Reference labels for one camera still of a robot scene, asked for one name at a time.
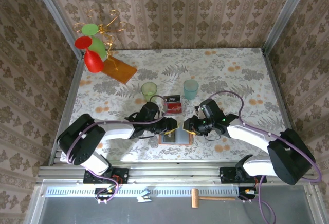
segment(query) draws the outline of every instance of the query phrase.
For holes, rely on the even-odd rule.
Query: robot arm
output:
[[[250,129],[238,116],[224,115],[216,102],[208,99],[200,104],[204,118],[193,116],[184,122],[183,129],[198,136],[207,136],[212,130],[228,138],[239,139],[252,144],[269,154],[268,160],[252,160],[247,155],[236,165],[236,175],[242,181],[257,175],[278,176],[287,184],[294,185],[312,167],[298,152],[291,150],[281,140],[271,140],[271,136]],[[281,132],[279,137],[293,144],[315,159],[298,134],[292,129]]]
[[[137,138],[145,131],[155,135],[168,134],[178,128],[177,121],[173,118],[163,117],[158,122],[154,122],[156,114],[159,113],[159,107],[155,103],[147,102],[140,112],[127,117],[128,121],[97,121],[90,115],[83,114],[59,135],[57,143],[69,156],[72,164],[81,165],[96,175],[105,172],[111,175],[111,164],[95,152],[97,145],[105,140]]]

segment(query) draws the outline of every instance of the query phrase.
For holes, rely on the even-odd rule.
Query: drinking glass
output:
[[[199,84],[194,79],[189,79],[184,82],[184,95],[187,100],[193,100],[196,96]]]
[[[144,83],[140,89],[146,101],[150,101],[151,96],[155,95],[158,91],[158,87],[155,83],[147,82]]]

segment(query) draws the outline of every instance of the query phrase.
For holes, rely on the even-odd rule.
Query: green glass cup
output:
[[[145,100],[149,102],[151,96],[154,96],[158,91],[158,87],[156,86],[155,83],[147,82],[142,85],[140,90],[142,91]]]

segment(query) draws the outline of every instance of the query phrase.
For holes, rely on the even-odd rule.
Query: metal frame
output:
[[[54,197],[51,194],[48,194],[48,189],[52,190],[61,190],[62,188],[65,188],[66,190],[71,188],[71,191],[76,190],[76,188],[80,189],[81,191],[87,190],[88,194],[58,194],[58,197],[92,197],[92,194],[90,192],[94,192],[95,186],[94,185],[83,185],[82,182],[82,176],[79,176],[77,178],[67,178],[67,174],[65,171],[57,171],[55,173],[56,179],[49,179],[51,176],[47,176],[44,179],[42,179],[39,183],[36,184],[32,197],[30,206],[33,206],[33,209],[29,209],[27,212],[26,218],[24,220],[24,224],[38,224],[41,218],[42,209],[44,206],[45,198],[46,197]],[[97,185],[97,187],[103,187],[108,185]],[[202,196],[229,196],[229,197],[235,197],[237,192],[237,187],[233,185],[161,185],[161,184],[130,184],[125,185],[120,188],[122,191],[122,197],[132,197],[135,194],[138,194],[142,191],[142,189],[145,189],[146,187],[151,190],[151,196],[157,196],[157,197],[172,197],[172,196],[190,196],[191,189],[198,188],[200,190],[200,194]]]
[[[272,86],[274,89],[274,93],[275,93],[277,101],[278,101],[278,105],[279,105],[279,109],[280,109],[280,112],[282,115],[283,123],[286,126],[286,128],[291,128],[291,122],[289,120],[289,116],[288,116],[287,110],[285,108],[285,105],[284,105],[284,102],[282,99],[282,95],[280,92],[280,88],[279,88],[278,82],[276,81],[276,76],[274,74],[268,54],[263,49],[262,49],[262,53],[263,53],[265,65],[267,68],[267,72],[268,72],[269,78],[271,80],[271,83],[272,83]]]
[[[194,186],[145,186],[124,184],[118,190],[116,197],[137,197],[147,188],[150,197],[189,197]],[[200,186],[199,195],[203,197],[238,197],[239,187]],[[95,187],[92,185],[48,186],[45,197],[95,197]]]
[[[275,43],[279,39],[284,27],[288,23],[291,15],[293,14],[295,8],[297,7],[300,0],[287,0],[284,4],[276,22],[274,23],[271,32],[269,33],[266,42],[263,46],[263,49],[267,54],[271,52]]]
[[[71,119],[74,103],[75,103],[75,100],[76,100],[76,96],[77,96],[77,93],[78,93],[78,88],[79,88],[79,84],[80,84],[80,80],[81,80],[83,70],[84,70],[84,62],[82,60],[79,60],[78,64],[77,64],[75,74],[74,74],[74,77],[73,77],[73,80],[72,80],[72,83],[71,83],[70,90],[69,90],[68,95],[67,95],[65,107],[64,107],[64,110],[63,110],[61,122],[60,122],[58,130],[57,130],[56,138],[55,138],[55,141],[54,141],[53,146],[52,146],[48,166],[53,165],[53,162],[54,162],[55,157],[56,157],[56,152],[57,152],[57,149],[58,149],[58,145],[56,143],[57,137],[68,127],[68,125],[70,123],[70,119]]]
[[[218,177],[218,169],[223,166],[235,166],[235,164],[236,161],[211,163],[183,162],[179,164],[112,162],[112,165],[115,167],[130,168],[128,185],[124,187],[125,189],[130,190],[141,190],[146,187],[152,189],[181,189],[182,187],[185,189],[188,187],[194,187],[199,189],[207,188],[209,190],[218,190],[221,188],[226,189],[228,186],[252,186],[253,184],[221,184],[220,178]],[[34,208],[29,210],[24,223],[39,223],[45,197],[48,197],[48,188],[56,186],[56,189],[60,190],[63,187],[71,187],[72,190],[75,190],[76,188],[80,189],[84,186],[88,190],[94,190],[96,187],[95,185],[83,185],[83,175],[83,168],[68,164],[41,167],[30,204],[30,206],[33,206]],[[267,180],[268,183],[264,184],[264,187],[286,185],[278,177],[267,177]],[[305,190],[307,189],[307,193],[312,194],[309,196],[309,199],[314,203],[312,205],[310,204],[310,206],[312,214],[314,215],[315,223],[326,223],[325,219],[322,218],[322,214],[325,213],[323,201],[321,201],[321,198],[314,193],[314,186],[303,180],[300,180],[297,185],[303,185]],[[106,184],[97,185],[97,187],[107,186],[108,185]]]
[[[284,102],[282,99],[282,95],[281,95],[278,83],[276,81],[276,77],[275,77],[271,62],[269,60],[268,54],[263,49],[262,49],[262,53],[264,56],[264,61],[265,61],[266,67],[267,67],[269,77],[272,82],[272,86],[273,86],[275,94],[276,94],[276,98],[278,100],[278,104],[279,104],[279,108],[281,111],[283,122],[287,128],[291,128],[291,122],[290,122],[287,110],[285,108],[285,105],[284,105]],[[319,187],[317,185],[306,184],[304,186],[304,190],[305,190],[307,201],[308,201],[309,207],[311,209],[315,224],[329,223],[327,211],[324,206],[324,202],[323,202],[321,193],[319,191]]]
[[[69,43],[72,51],[74,52],[76,57],[79,60],[81,60],[82,59],[82,53],[74,45],[75,37],[72,35],[71,30],[69,29],[69,26],[67,25],[67,23],[64,21],[62,15],[60,14],[60,12],[59,12],[60,10],[56,6],[56,4],[53,2],[54,0],[43,0],[43,1],[46,4],[46,7],[48,8],[49,12],[51,13],[53,18],[55,19],[59,29],[61,30],[61,32],[65,36],[65,38],[66,38],[67,42]]]

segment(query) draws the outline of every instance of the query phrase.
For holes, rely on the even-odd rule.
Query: cable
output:
[[[216,138],[216,139],[208,139],[205,135],[204,135],[204,138],[208,141],[217,141],[219,139],[221,139],[221,136],[219,138]]]
[[[155,135],[147,136],[147,137],[138,137],[138,139],[146,139],[146,138],[153,138],[153,137],[155,137]]]
[[[123,183],[123,180],[119,175],[114,174],[112,175],[112,178],[115,179],[119,184]]]
[[[284,142],[285,144],[287,144],[290,148],[292,148],[293,150],[297,151],[300,155],[302,155],[312,165],[312,167],[318,172],[318,178],[317,179],[309,179],[309,178],[304,178],[304,177],[302,177],[302,179],[306,179],[306,180],[308,180],[310,182],[320,182],[321,181],[322,175],[321,175],[320,169],[316,166],[316,164],[311,160],[311,158],[307,154],[305,154],[304,152],[302,152],[299,148],[297,148],[293,144],[289,143],[287,140],[279,137],[278,135],[275,135],[275,134],[269,133],[269,132],[267,132],[267,131],[265,131],[263,129],[259,129],[257,127],[248,125],[248,124],[246,124],[242,120],[241,111],[242,111],[242,109],[244,107],[244,101],[243,101],[242,97],[239,94],[237,94],[235,92],[232,92],[232,91],[229,91],[229,90],[222,90],[222,91],[218,91],[218,92],[212,94],[208,99],[212,98],[216,94],[222,94],[222,93],[230,93],[230,94],[233,94],[233,95],[237,96],[241,100],[241,107],[240,107],[240,110],[239,110],[239,120],[242,122],[243,126],[249,128],[251,130],[254,130],[255,132],[259,132],[259,133],[261,133],[263,135],[271,136],[271,137],[274,137],[275,139],[281,140],[282,142]]]
[[[273,221],[272,224],[276,224],[276,222],[277,222],[276,214],[275,214],[274,210],[272,209],[271,205],[269,205],[268,202],[261,200],[260,197],[255,198],[255,199],[249,199],[249,198],[247,198],[247,197],[245,197],[245,196],[243,196],[243,195],[240,195],[240,197],[246,199],[247,201],[252,201],[252,202],[254,202],[254,201],[258,201],[260,206],[261,206],[261,204],[266,205],[266,206],[268,207],[268,209],[271,211],[271,214],[272,214],[273,217],[274,217],[274,221]],[[266,220],[264,213],[263,213],[262,217],[263,217],[263,219],[266,221],[266,224],[270,224],[270,223]]]
[[[259,187],[258,187],[258,203],[259,203],[259,209],[261,210],[261,214],[262,214],[262,217],[263,217],[264,221],[265,221],[267,224],[270,224],[270,223],[267,221],[267,219],[266,219],[266,217],[265,217],[265,215],[264,215],[264,211],[263,211],[263,207],[262,207],[262,201],[261,201],[261,192],[262,192],[261,189],[262,189],[262,183],[263,183],[264,178],[265,178],[265,175],[263,175],[262,178],[261,178],[261,180],[259,181]],[[273,212],[273,215],[274,215],[274,222],[273,222],[273,224],[275,224],[275,223],[276,223],[276,215],[275,215],[275,213],[274,213],[272,207],[270,207],[270,210]]]
[[[277,135],[275,135],[275,134],[273,134],[273,133],[269,133],[269,132],[267,132],[267,131],[265,131],[265,130],[263,130],[263,129],[260,129],[260,128],[257,128],[257,127],[254,127],[254,126],[248,125],[248,124],[246,124],[246,123],[242,120],[241,112],[242,112],[242,109],[243,109],[243,107],[244,107],[244,101],[243,101],[242,97],[241,97],[239,94],[237,94],[237,93],[235,93],[235,92],[232,92],[232,91],[229,91],[229,90],[222,90],[222,91],[218,91],[218,92],[212,94],[208,99],[212,98],[214,95],[217,95],[217,94],[223,94],[223,93],[233,94],[233,95],[235,95],[236,97],[238,97],[238,98],[241,100],[241,107],[240,107],[240,109],[239,109],[239,114],[238,114],[238,116],[239,116],[239,120],[242,122],[242,124],[243,124],[244,127],[247,127],[247,128],[249,128],[249,129],[254,130],[255,132],[261,133],[261,134],[263,134],[263,135],[270,136],[270,137],[274,137],[275,139],[279,139],[279,140],[281,140],[282,142],[284,142],[285,144],[287,144],[292,150],[297,151],[297,152],[298,152],[300,155],[302,155],[302,156],[303,156],[303,157],[304,157],[304,158],[305,158],[305,159],[306,159],[306,160],[312,165],[312,167],[318,172],[318,178],[316,178],[316,179],[309,179],[309,178],[305,178],[305,177],[302,177],[302,179],[306,179],[306,180],[308,180],[308,181],[310,181],[310,182],[320,182],[320,181],[321,181],[322,175],[321,175],[321,171],[320,171],[320,169],[316,166],[316,164],[311,160],[311,158],[310,158],[307,154],[305,154],[304,152],[302,152],[299,148],[297,148],[297,147],[294,146],[293,144],[289,143],[287,140],[285,140],[285,139],[283,139],[283,138],[281,138],[281,137],[279,137],[279,136],[277,136]],[[263,175],[262,178],[261,178],[261,180],[260,180],[260,182],[259,182],[259,187],[258,187],[258,191],[259,191],[259,193],[258,193],[259,207],[260,207],[260,211],[261,211],[261,214],[262,214],[262,217],[263,217],[264,221],[265,221],[267,224],[270,224],[270,223],[267,221],[267,219],[265,218],[265,215],[264,215],[264,212],[263,212],[263,208],[262,208],[262,203],[264,203],[265,205],[267,205],[267,206],[269,207],[269,209],[271,210],[271,212],[272,212],[272,214],[273,214],[273,216],[274,216],[274,218],[275,218],[275,219],[274,219],[274,222],[273,222],[273,224],[275,224],[275,223],[276,223],[276,216],[275,216],[274,210],[272,209],[272,207],[271,207],[268,203],[266,203],[265,201],[262,201],[262,200],[261,200],[261,188],[262,188],[262,182],[263,182],[263,179],[264,179],[264,178],[265,178],[265,176]]]
[[[154,95],[150,98],[150,100],[154,97],[160,97],[163,99],[163,104],[167,107],[168,109],[168,105],[167,102],[165,100],[165,98],[163,98],[162,96],[159,95]],[[70,148],[68,149],[67,153],[66,153],[66,162],[68,164],[73,164],[74,160],[71,159],[70,155],[71,152],[73,150],[73,148],[76,146],[76,144],[78,143],[78,141],[82,138],[82,136],[92,127],[96,126],[96,125],[104,125],[104,124],[128,124],[128,125],[150,125],[150,124],[154,124],[158,121],[160,121],[161,119],[163,119],[165,117],[165,115],[167,114],[167,110],[163,113],[163,115],[161,117],[159,117],[156,120],[153,121],[148,121],[148,122],[130,122],[130,121],[118,121],[118,120],[104,120],[104,121],[98,121],[95,122],[93,124],[91,124],[90,126],[88,126],[87,128],[85,128],[85,130],[83,130],[78,136],[77,138],[73,141],[72,145],[70,146]]]
[[[163,99],[163,104],[167,107],[168,109],[168,105],[167,105],[167,102],[166,100],[162,97],[162,96],[159,96],[159,95],[154,95],[150,98],[150,100],[154,97],[160,97]],[[148,121],[148,122],[129,122],[129,121],[117,121],[117,120],[104,120],[104,121],[99,121],[99,122],[95,122],[91,125],[89,125],[87,128],[85,128],[85,130],[83,130],[79,135],[78,137],[73,141],[73,143],[71,144],[70,148],[68,149],[67,153],[66,153],[66,162],[68,164],[73,164],[74,163],[74,160],[71,159],[70,155],[71,155],[71,152],[73,150],[73,148],[76,146],[76,144],[78,143],[78,141],[82,138],[82,136],[89,130],[91,129],[92,127],[96,126],[96,125],[102,125],[102,124],[132,124],[132,125],[149,125],[149,124],[153,124],[153,123],[156,123],[158,121],[160,121],[161,119],[163,119],[165,117],[165,115],[167,114],[167,110],[163,113],[163,115],[161,117],[158,117],[156,120],[153,120],[153,121]],[[111,179],[111,178],[108,178],[108,177],[103,177],[103,176],[100,176],[100,175],[97,175],[95,174],[93,171],[91,171],[90,169],[87,169],[92,175],[94,175],[95,177],[97,178],[100,178],[100,179],[107,179],[107,180],[110,180],[112,182],[115,183],[116,185],[116,188],[115,188],[115,191],[114,193],[112,194],[112,196],[107,200],[107,201],[110,201],[117,193],[118,193],[118,190],[119,190],[119,184],[117,181],[115,181],[114,179]],[[99,195],[101,193],[103,193],[104,190],[102,191],[99,191],[97,193],[97,197],[96,199],[98,200],[99,199]]]
[[[93,171],[91,171],[90,169],[87,169],[86,168],[86,170],[88,170],[92,175],[94,175],[95,177],[97,177],[97,178],[100,178],[100,179],[106,179],[106,180],[109,180],[109,181],[112,181],[114,184],[115,184],[115,190],[114,190],[114,193],[112,194],[112,196],[111,197],[109,197],[109,199],[107,200],[107,201],[110,201],[117,193],[118,193],[118,191],[119,191],[119,184],[118,184],[118,182],[116,182],[114,179],[111,179],[111,178],[108,178],[108,177],[103,177],[103,176],[100,176],[100,175],[97,175],[97,174],[95,174]],[[102,191],[99,191],[98,193],[97,193],[97,196],[96,196],[96,199],[98,200],[99,199],[99,195],[101,194],[101,193],[103,193],[105,190],[102,190]]]
[[[257,184],[258,184],[258,180],[257,180],[257,178],[255,177],[255,185],[253,186],[253,189],[257,190],[257,188],[256,188]]]

